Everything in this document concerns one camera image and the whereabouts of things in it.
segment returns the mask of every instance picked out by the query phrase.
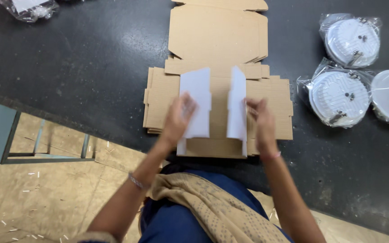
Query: cardboard stack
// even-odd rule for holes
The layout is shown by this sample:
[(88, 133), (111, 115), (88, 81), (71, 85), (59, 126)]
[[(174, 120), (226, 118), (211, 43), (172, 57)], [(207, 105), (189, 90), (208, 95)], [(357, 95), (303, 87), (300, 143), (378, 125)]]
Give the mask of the cardboard stack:
[[(144, 94), (143, 126), (161, 132), (171, 101), (179, 96), (181, 74), (210, 68), (210, 138), (187, 140), (186, 156), (244, 158), (238, 139), (226, 138), (231, 68), (246, 75), (246, 95), (267, 98), (276, 118), (276, 138), (292, 140), (293, 106), (289, 80), (270, 76), (259, 61), (268, 56), (268, 19), (264, 0), (185, 0), (171, 10), (169, 50), (165, 68), (150, 67)], [(247, 116), (247, 153), (257, 155), (256, 124)]]

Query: hand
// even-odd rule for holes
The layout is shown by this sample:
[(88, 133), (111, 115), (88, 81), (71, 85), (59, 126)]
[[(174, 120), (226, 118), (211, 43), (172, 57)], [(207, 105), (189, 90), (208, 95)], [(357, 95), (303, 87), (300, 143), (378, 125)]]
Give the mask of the hand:
[(275, 118), (267, 107), (267, 101), (262, 99), (245, 99), (248, 111), (256, 121), (256, 148), (261, 157), (271, 158), (278, 153), (275, 139)]
[(171, 148), (175, 147), (184, 135), (196, 108), (197, 104), (188, 92), (175, 98), (167, 113), (160, 139), (165, 141)]

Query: black table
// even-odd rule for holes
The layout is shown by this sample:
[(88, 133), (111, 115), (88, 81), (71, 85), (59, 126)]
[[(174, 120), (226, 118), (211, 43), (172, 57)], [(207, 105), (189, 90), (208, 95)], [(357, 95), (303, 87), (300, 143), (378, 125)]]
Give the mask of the black table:
[[(383, 20), (379, 60), (389, 69), (389, 1), (268, 0), (272, 75), (293, 82), (294, 140), (281, 141), (309, 207), (389, 234), (389, 124), (369, 111), (352, 129), (330, 128), (296, 96), (295, 80), (325, 56), (322, 13)], [(48, 21), (26, 24), (0, 6), (0, 104), (146, 152), (155, 136), (142, 128), (148, 67), (164, 67), (169, 0), (60, 2)], [(170, 158), (222, 172), (268, 193), (257, 159)]]

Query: person's left hand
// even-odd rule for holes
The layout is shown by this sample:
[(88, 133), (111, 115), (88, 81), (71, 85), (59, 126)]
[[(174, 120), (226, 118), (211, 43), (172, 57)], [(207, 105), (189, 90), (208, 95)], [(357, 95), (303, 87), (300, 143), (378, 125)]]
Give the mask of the person's left hand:
[(167, 113), (160, 139), (165, 141), (171, 148), (175, 147), (184, 135), (196, 108), (197, 103), (188, 92), (176, 97)]

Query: floor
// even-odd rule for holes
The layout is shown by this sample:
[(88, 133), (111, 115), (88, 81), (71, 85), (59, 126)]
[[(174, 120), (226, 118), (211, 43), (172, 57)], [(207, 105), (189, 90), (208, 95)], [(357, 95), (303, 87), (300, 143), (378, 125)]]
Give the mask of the floor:
[[(32, 152), (41, 119), (22, 114), (10, 152)], [(80, 156), (84, 134), (46, 122), (38, 153)], [(91, 138), (95, 162), (0, 166), (0, 243), (69, 242), (84, 232), (100, 208), (145, 154)], [(270, 196), (252, 193), (279, 225)], [(329, 243), (383, 243), (389, 236), (312, 211)], [(139, 240), (135, 218), (124, 242)]]

